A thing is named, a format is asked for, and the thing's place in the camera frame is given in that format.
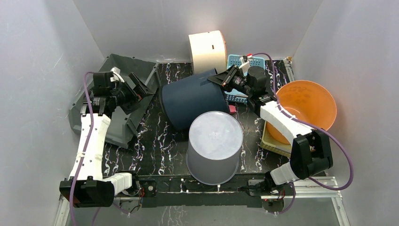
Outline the light blue plastic basket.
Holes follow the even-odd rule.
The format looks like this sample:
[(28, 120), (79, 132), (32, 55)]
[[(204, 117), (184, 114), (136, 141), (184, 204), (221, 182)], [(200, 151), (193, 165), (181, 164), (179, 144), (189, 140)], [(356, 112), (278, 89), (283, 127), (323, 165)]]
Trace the light blue plastic basket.
[[(266, 69), (266, 62), (263, 58), (261, 57), (256, 57), (256, 56), (248, 56), (247, 60), (242, 59), (242, 55), (235, 55), (235, 54), (230, 54), (227, 57), (227, 69), (229, 69), (232, 65), (236, 65), (237, 67), (241, 67), (242, 63), (249, 63), (249, 66), (259, 66), (262, 67), (263, 69)], [(247, 103), (247, 95), (245, 95), (242, 92), (237, 91), (236, 89), (233, 89), (231, 92), (225, 91), (226, 94), (226, 99), (229, 102), (235, 102), (235, 103)]]

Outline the dark blue bucket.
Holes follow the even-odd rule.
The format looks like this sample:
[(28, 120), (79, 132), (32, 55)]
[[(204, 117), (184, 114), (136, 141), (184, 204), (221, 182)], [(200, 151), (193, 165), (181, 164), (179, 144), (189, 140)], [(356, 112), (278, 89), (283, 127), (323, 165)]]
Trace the dark blue bucket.
[(230, 113), (224, 91), (208, 80), (208, 77), (216, 74), (217, 70), (211, 69), (160, 88), (162, 112), (174, 129), (180, 131), (189, 128), (198, 116), (206, 112)]

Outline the light grey plastic bucket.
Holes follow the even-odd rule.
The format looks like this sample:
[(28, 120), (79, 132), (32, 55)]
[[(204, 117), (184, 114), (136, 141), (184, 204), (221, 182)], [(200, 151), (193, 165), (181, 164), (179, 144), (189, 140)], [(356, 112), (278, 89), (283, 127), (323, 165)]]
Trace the light grey plastic bucket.
[(236, 174), (242, 143), (242, 128), (234, 117), (219, 111), (203, 113), (189, 129), (187, 169), (203, 184), (226, 183)]

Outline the orange plastic bucket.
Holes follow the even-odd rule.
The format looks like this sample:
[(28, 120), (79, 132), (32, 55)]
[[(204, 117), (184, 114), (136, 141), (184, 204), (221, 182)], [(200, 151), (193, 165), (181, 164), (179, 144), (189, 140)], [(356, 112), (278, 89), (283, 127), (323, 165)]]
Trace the orange plastic bucket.
[(281, 105), (297, 119), (329, 130), (337, 116), (333, 96), (323, 86), (306, 80), (290, 82), (277, 91)]

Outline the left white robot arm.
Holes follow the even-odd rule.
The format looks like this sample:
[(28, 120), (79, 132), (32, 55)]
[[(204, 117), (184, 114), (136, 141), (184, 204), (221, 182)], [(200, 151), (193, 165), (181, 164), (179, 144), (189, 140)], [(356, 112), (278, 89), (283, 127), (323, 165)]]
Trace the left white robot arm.
[(75, 208), (110, 207), (122, 191), (129, 196), (140, 192), (133, 171), (103, 177), (102, 160), (106, 133), (117, 107), (130, 114), (140, 102), (154, 94), (133, 72), (122, 76), (116, 69), (92, 73), (93, 87), (84, 84), (80, 109), (81, 134), (76, 159), (69, 177), (59, 191)]

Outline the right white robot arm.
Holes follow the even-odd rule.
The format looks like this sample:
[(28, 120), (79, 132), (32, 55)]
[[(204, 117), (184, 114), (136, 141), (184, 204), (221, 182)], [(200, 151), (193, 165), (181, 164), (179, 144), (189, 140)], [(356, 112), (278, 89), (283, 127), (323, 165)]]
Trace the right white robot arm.
[(245, 76), (233, 65), (226, 71), (208, 77), (224, 91), (233, 89), (247, 96), (248, 107), (270, 123), (291, 145), (290, 161), (265, 173), (264, 181), (248, 185), (247, 190), (261, 190), (277, 195), (284, 184), (307, 179), (333, 166), (329, 137), (318, 129), (297, 122), (296, 117), (277, 103), (265, 70), (251, 66)]

